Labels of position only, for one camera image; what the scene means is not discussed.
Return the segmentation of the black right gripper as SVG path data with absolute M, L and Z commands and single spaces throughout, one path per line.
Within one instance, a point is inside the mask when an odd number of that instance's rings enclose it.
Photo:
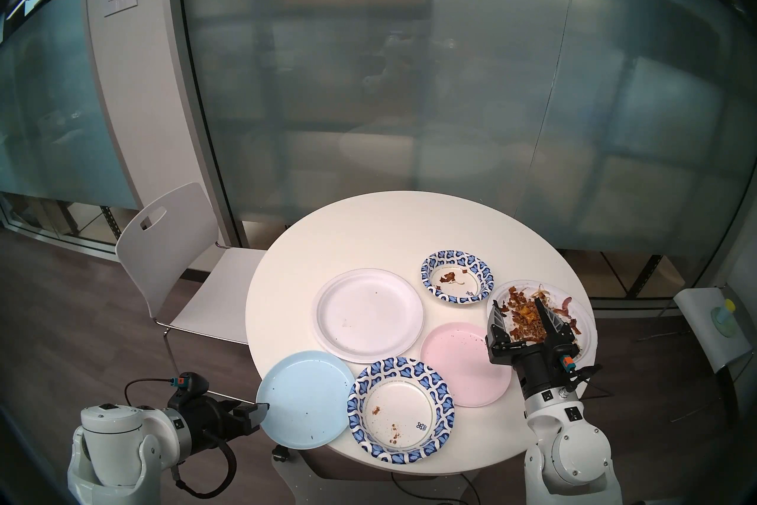
M 534 298 L 534 304 L 545 330 L 542 345 L 527 346 L 525 341 L 513 341 L 501 311 L 491 309 L 485 336 L 488 359 L 494 365 L 512 365 L 524 399 L 554 388 L 564 388 L 569 393 L 576 391 L 603 366 L 577 368 L 573 359 L 578 356 L 578 343 L 572 327 L 540 298 Z

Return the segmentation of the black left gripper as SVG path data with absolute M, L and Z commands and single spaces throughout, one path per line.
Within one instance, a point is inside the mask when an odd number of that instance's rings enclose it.
M 191 449 L 212 449 L 218 440 L 225 442 L 260 429 L 269 410 L 268 403 L 217 401 L 208 392 L 210 384 L 196 372 L 184 372 L 169 379 L 174 387 L 168 408 L 175 410 L 188 431 Z

